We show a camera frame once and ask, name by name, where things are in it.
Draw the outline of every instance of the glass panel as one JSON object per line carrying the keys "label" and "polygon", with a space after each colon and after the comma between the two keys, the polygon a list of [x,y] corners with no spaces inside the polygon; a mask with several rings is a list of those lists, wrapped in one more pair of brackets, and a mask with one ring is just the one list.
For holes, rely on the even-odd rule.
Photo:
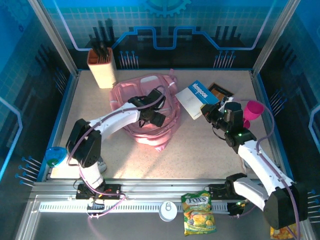
{"label": "glass panel", "polygon": [[[316,195],[320,194],[319,8],[318,0],[300,2],[260,73],[294,179],[304,182],[309,192],[315,189]],[[318,221],[318,215],[311,213],[310,221]],[[320,234],[317,224],[312,225]]]}
{"label": "glass panel", "polygon": [[0,232],[5,240],[15,237],[70,73],[27,1],[1,1],[0,31],[0,215],[6,216]]}
{"label": "glass panel", "polygon": [[253,67],[287,1],[42,2],[80,69],[97,41],[113,48],[118,69],[234,69]]}

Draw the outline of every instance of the can lid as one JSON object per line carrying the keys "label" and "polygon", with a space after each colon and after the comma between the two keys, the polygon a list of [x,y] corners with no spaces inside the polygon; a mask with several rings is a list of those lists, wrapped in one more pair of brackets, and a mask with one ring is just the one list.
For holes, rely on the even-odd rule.
{"label": "can lid", "polygon": [[170,222],[177,216],[177,206],[172,201],[165,201],[159,209],[160,218],[165,222]]}

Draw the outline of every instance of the pink cup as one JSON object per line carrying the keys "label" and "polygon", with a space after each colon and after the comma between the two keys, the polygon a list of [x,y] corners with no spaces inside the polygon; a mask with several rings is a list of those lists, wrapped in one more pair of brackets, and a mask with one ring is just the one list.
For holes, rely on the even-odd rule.
{"label": "pink cup", "polygon": [[249,122],[249,120],[247,120],[247,119],[243,119],[243,127],[245,128],[245,129],[249,129],[250,128],[250,122]]}
{"label": "pink cup", "polygon": [[257,119],[265,110],[265,107],[258,102],[248,101],[244,108],[243,116],[246,120],[252,121]]}

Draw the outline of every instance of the white container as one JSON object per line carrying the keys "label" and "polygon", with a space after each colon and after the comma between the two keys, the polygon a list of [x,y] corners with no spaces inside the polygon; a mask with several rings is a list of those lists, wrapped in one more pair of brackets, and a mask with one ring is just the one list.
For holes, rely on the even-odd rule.
{"label": "white container", "polygon": [[172,201],[165,201],[159,209],[159,216],[165,222],[170,222],[177,216],[177,206]]}
{"label": "white container", "polygon": [[107,59],[99,58],[92,49],[89,50],[87,58],[89,69],[101,89],[111,89],[117,84],[117,67],[114,54],[110,47],[107,49],[109,51],[109,57]]}

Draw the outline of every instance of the yellow snack package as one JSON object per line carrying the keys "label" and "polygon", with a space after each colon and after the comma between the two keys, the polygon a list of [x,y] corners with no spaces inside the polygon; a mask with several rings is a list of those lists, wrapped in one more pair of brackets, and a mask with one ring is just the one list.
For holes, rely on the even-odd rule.
{"label": "yellow snack package", "polygon": [[181,197],[184,215],[184,235],[214,233],[216,223],[207,191],[187,193]]}
{"label": "yellow snack package", "polygon": [[[292,232],[297,235],[297,225],[294,223],[289,226]],[[287,227],[280,228],[279,230],[270,227],[270,238],[271,239],[293,239],[294,236],[290,234]]]}

